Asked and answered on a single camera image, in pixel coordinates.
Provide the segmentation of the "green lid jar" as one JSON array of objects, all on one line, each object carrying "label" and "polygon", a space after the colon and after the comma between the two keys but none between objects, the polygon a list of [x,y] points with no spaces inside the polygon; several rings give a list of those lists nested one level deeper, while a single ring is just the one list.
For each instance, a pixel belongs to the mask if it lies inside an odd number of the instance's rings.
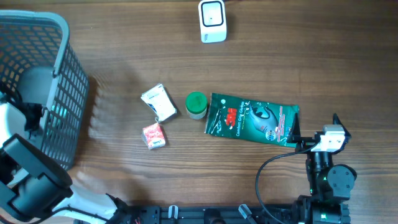
[{"label": "green lid jar", "polygon": [[208,101],[205,94],[199,91],[191,92],[186,97],[185,107],[191,119],[204,118],[208,108]]}]

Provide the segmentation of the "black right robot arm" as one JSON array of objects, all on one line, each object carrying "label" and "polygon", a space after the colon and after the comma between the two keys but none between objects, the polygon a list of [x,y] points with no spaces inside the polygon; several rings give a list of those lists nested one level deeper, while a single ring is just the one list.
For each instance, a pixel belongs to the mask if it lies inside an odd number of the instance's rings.
[{"label": "black right robot arm", "polygon": [[351,139],[337,114],[333,122],[323,127],[313,137],[300,133],[299,116],[288,136],[295,143],[295,153],[305,154],[310,195],[301,195],[292,204],[289,223],[350,223],[348,206],[351,190],[357,178],[356,171],[345,164],[333,163],[333,156],[341,152]]}]

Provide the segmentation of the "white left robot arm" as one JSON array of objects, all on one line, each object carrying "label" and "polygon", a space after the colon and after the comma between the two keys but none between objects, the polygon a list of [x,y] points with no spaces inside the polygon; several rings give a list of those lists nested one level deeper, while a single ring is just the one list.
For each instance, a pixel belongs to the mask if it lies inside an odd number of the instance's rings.
[{"label": "white left robot arm", "polygon": [[1,208],[21,222],[130,223],[124,202],[73,185],[65,169],[23,137],[29,112],[18,92],[1,87]]}]

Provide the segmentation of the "red white small packet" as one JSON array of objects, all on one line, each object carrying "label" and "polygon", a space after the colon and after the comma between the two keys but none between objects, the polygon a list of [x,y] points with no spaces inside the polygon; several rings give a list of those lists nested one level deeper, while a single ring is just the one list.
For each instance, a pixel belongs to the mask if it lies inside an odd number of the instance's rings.
[{"label": "red white small packet", "polygon": [[149,150],[166,145],[166,140],[159,123],[143,128],[142,138]]}]

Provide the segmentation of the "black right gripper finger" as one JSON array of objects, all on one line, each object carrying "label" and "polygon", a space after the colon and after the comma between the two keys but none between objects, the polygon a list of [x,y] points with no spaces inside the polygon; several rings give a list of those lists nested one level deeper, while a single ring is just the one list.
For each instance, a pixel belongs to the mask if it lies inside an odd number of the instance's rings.
[{"label": "black right gripper finger", "polygon": [[295,113],[292,127],[290,129],[289,135],[287,136],[287,143],[300,143],[300,142],[301,142],[301,132],[300,132],[299,114]]},{"label": "black right gripper finger", "polygon": [[333,114],[333,118],[332,118],[333,124],[336,125],[340,125],[344,132],[345,132],[345,137],[346,139],[351,139],[351,134],[349,133],[349,131],[345,128],[345,126],[343,125],[343,123],[340,121],[338,115],[336,113]]}]

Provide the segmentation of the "green 3M gloves package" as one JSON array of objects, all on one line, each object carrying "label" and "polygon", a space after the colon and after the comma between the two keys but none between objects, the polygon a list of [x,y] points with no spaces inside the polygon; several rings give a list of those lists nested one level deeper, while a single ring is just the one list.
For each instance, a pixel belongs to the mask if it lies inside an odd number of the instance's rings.
[{"label": "green 3M gloves package", "polygon": [[281,105],[213,93],[205,133],[212,136],[295,147],[287,138],[299,113],[297,105]]}]

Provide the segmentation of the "white blue small box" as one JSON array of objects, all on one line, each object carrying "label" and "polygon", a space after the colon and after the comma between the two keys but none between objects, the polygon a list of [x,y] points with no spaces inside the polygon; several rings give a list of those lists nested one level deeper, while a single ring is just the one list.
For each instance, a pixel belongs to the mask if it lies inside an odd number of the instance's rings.
[{"label": "white blue small box", "polygon": [[148,105],[156,115],[156,121],[161,123],[177,113],[163,84],[158,83],[141,95],[141,100]]}]

